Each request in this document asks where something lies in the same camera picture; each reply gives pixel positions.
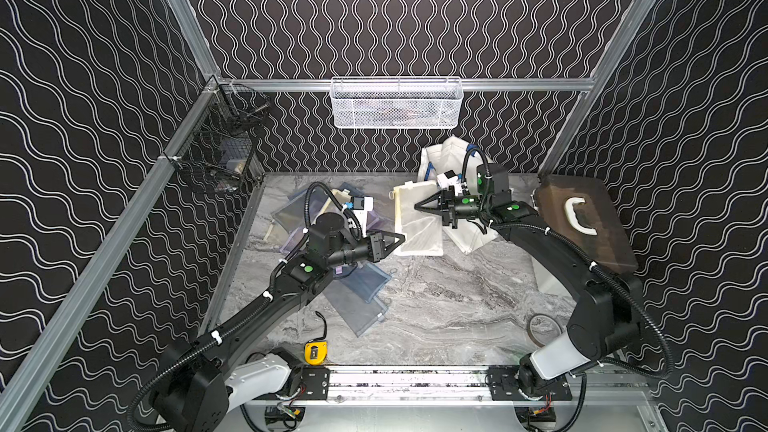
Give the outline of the yellow trim mesh pouch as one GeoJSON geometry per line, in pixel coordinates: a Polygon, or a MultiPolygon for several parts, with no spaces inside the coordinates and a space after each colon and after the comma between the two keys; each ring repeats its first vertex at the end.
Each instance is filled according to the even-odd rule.
{"type": "Polygon", "coordinates": [[[393,189],[395,232],[406,237],[394,253],[397,256],[442,256],[442,221],[438,215],[415,209],[417,202],[438,192],[435,181],[406,182],[393,189]]]}

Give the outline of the white canvas tote bag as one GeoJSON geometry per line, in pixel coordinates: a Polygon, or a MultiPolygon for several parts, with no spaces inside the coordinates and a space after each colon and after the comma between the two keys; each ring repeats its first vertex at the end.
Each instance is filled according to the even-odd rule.
{"type": "MultiPolygon", "coordinates": [[[[436,181],[440,174],[447,171],[460,175],[469,146],[469,142],[451,136],[440,144],[423,148],[417,173],[418,181],[436,181]]],[[[483,234],[477,226],[466,220],[460,220],[456,229],[448,226],[443,231],[464,254],[469,254],[498,237],[498,233],[493,230],[483,234]]]]}

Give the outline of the grey blue mesh pouch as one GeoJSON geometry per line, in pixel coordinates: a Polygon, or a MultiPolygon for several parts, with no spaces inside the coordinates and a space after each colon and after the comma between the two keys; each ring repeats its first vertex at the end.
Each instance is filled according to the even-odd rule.
{"type": "Polygon", "coordinates": [[[366,302],[340,281],[333,281],[324,291],[326,299],[357,336],[363,336],[372,326],[384,320],[388,307],[374,297],[366,302]]]}

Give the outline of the purple trim mesh pouch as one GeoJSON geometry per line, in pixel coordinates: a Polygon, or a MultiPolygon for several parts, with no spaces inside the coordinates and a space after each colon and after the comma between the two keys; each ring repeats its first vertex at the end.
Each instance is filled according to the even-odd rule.
{"type": "MultiPolygon", "coordinates": [[[[338,210],[329,209],[326,212],[321,212],[319,214],[316,214],[316,216],[314,216],[312,219],[312,224],[314,225],[317,222],[319,216],[323,215],[324,213],[330,213],[332,215],[340,216],[342,220],[346,222],[346,218],[341,212],[339,212],[338,210]]],[[[379,226],[385,225],[386,219],[376,211],[368,211],[366,217],[367,217],[366,218],[367,232],[370,232],[371,230],[379,226]]],[[[286,240],[286,243],[282,247],[280,247],[279,250],[283,255],[287,255],[300,242],[301,238],[304,235],[303,227],[304,226],[302,225],[297,229],[295,229],[293,232],[291,232],[291,234],[288,236],[288,239],[286,240]]]]}

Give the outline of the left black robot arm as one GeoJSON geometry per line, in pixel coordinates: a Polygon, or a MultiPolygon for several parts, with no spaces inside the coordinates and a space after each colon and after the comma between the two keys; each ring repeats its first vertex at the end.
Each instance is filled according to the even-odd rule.
{"type": "Polygon", "coordinates": [[[376,263],[404,244],[401,233],[364,231],[352,209],[339,200],[335,212],[304,213],[300,242],[270,273],[266,289],[230,319],[193,342],[177,341],[160,369],[137,392],[126,415],[132,431],[212,431],[235,407],[227,384],[245,362],[250,344],[309,305],[334,279],[337,268],[376,263]]]}

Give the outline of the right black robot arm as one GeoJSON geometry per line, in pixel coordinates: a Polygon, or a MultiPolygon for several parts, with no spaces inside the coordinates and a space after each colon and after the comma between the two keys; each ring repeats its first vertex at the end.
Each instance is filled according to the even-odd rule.
{"type": "Polygon", "coordinates": [[[459,185],[441,189],[415,204],[415,210],[436,215],[445,227],[465,220],[481,232],[496,231],[525,250],[565,287],[576,306],[564,331],[552,342],[525,355],[516,376],[522,394],[547,395],[568,375],[600,364],[612,364],[655,380],[675,369],[673,351],[661,327],[642,304],[641,283],[631,274],[617,274],[590,257],[579,245],[552,228],[535,208],[513,198],[508,173],[488,161],[477,146],[464,157],[478,155],[474,174],[463,170],[459,185]],[[659,344],[663,363],[651,370],[614,357],[644,334],[659,344]]]}

